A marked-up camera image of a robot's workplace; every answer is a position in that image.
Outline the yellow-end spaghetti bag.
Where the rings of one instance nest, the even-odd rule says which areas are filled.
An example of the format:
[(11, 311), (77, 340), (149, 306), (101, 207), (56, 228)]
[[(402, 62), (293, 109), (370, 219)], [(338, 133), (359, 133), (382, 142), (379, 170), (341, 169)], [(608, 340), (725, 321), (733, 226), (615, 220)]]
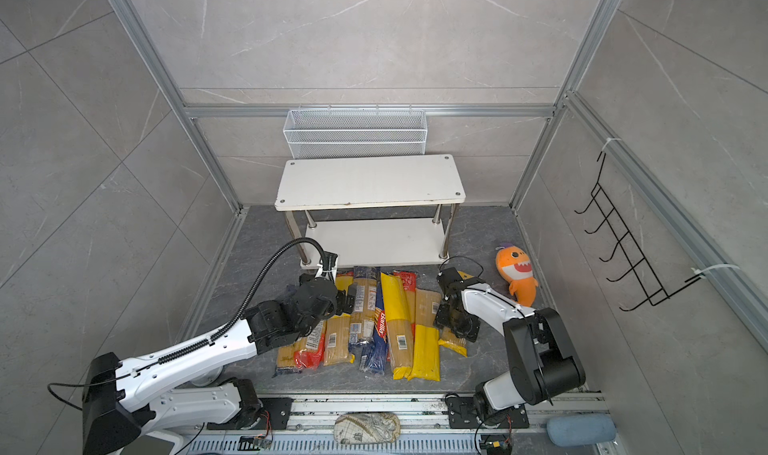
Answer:
[(442, 296), (435, 315), (434, 326), (440, 332), (439, 345), (448, 348), (457, 354), (467, 357), (467, 340), (458, 337), (452, 330), (451, 322), (451, 298), (449, 296), (449, 285), (454, 282), (464, 281), (468, 275), (455, 267), (442, 269), (438, 273), (437, 281), (441, 289)]

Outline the yellow-top spaghetti bag barcode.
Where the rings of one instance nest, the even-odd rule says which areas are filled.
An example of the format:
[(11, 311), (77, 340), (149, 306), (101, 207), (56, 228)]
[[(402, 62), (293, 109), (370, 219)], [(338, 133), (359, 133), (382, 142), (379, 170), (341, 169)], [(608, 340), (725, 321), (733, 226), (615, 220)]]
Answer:
[(380, 281), (393, 379), (407, 379), (413, 366), (414, 340), (406, 293), (398, 276), (382, 273)]

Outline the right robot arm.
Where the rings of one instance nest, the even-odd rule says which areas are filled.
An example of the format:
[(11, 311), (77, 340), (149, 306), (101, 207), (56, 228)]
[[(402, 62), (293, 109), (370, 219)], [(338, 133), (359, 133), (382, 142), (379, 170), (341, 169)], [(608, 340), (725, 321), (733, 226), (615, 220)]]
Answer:
[(482, 423), (495, 425), (510, 409), (550, 402), (584, 385), (586, 371), (555, 309), (524, 306), (448, 261), (439, 266), (436, 280), (442, 291), (436, 328), (474, 342), (485, 323), (504, 338), (508, 370), (479, 384), (473, 396)]

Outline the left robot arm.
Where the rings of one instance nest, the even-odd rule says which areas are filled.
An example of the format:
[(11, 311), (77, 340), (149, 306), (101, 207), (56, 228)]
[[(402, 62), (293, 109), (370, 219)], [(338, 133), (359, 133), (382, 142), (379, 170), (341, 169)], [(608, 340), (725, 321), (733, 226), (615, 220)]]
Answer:
[[(294, 293), (253, 305), (272, 266), (299, 244), (318, 251), (317, 272), (301, 277)], [(119, 359), (109, 352), (94, 358), (79, 386), (83, 453), (117, 454), (144, 435), (179, 427), (235, 430), (265, 420), (252, 382), (212, 382), (225, 366), (292, 345), (320, 323), (349, 311), (350, 304), (338, 295), (337, 267), (337, 254), (324, 250), (317, 240), (291, 240), (271, 256), (222, 326), (150, 354)]]

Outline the half yellow spaghetti bag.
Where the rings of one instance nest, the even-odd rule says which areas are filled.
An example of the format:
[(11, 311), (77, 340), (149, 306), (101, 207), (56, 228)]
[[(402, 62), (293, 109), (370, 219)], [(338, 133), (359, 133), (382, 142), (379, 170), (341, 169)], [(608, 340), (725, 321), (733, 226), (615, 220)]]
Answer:
[(440, 380), (440, 331), (434, 322), (441, 300), (437, 292), (416, 290), (414, 355), (409, 379)]

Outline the clear blue-end spaghetti bag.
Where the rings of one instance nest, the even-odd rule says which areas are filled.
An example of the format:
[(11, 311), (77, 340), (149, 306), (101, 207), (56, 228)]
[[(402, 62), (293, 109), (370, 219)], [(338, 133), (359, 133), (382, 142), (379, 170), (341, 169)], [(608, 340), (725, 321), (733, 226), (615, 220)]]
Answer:
[(360, 347), (373, 341), (376, 324), (376, 298), (378, 270), (374, 267), (356, 266), (353, 284), (356, 286), (355, 303), (350, 320), (350, 345)]

